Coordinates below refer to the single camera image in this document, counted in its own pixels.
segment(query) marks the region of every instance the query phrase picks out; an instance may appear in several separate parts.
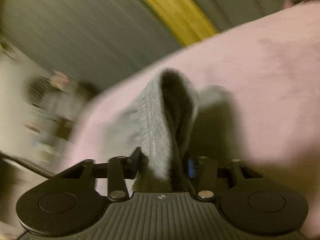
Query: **pink cloth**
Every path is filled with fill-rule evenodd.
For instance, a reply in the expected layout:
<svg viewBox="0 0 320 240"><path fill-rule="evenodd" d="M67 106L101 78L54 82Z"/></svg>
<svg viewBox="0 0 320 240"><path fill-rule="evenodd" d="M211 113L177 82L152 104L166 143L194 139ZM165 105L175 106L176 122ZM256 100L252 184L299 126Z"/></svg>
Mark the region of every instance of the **pink cloth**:
<svg viewBox="0 0 320 240"><path fill-rule="evenodd" d="M104 161L105 127L166 67L183 72L198 91L221 85L232 92L241 117L243 159L301 191L310 207L303 232L320 235L320 3L216 35L105 91L77 125L63 168L87 158Z"/></svg>

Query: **white logo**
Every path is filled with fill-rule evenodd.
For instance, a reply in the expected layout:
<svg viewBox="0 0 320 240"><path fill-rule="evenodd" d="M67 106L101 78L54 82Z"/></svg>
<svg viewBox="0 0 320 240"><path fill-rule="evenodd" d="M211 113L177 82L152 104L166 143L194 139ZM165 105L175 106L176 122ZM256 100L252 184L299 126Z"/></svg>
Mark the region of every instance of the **white logo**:
<svg viewBox="0 0 320 240"><path fill-rule="evenodd" d="M166 195L161 194L161 195L158 196L158 199L163 200L163 199L165 199L166 197L167 197Z"/></svg>

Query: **circular cap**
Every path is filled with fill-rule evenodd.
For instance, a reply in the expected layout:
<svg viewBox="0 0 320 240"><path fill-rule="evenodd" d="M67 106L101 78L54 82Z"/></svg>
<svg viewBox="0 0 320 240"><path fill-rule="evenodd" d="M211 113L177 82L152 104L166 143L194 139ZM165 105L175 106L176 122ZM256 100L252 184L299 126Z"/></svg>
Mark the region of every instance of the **circular cap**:
<svg viewBox="0 0 320 240"><path fill-rule="evenodd" d="M264 213L277 212L285 206L285 200L281 195L268 191L252 194L248 202L252 208Z"/></svg>
<svg viewBox="0 0 320 240"><path fill-rule="evenodd" d="M210 190L201 190L199 191L198 196L200 198L212 198L214 196L214 193Z"/></svg>
<svg viewBox="0 0 320 240"><path fill-rule="evenodd" d="M125 192L122 190L115 190L110 193L112 198L123 198L125 197Z"/></svg>
<svg viewBox="0 0 320 240"><path fill-rule="evenodd" d="M76 202L76 197L70 193L53 192L44 195L39 200L39 206L48 213L58 214L70 210L75 206Z"/></svg>

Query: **yellow tape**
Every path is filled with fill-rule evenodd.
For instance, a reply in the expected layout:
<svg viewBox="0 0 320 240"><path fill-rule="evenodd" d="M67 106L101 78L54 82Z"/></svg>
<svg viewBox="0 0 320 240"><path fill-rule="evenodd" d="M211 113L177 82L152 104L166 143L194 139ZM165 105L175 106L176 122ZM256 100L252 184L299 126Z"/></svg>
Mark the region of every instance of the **yellow tape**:
<svg viewBox="0 0 320 240"><path fill-rule="evenodd" d="M193 0L146 1L184 46L218 32Z"/></svg>

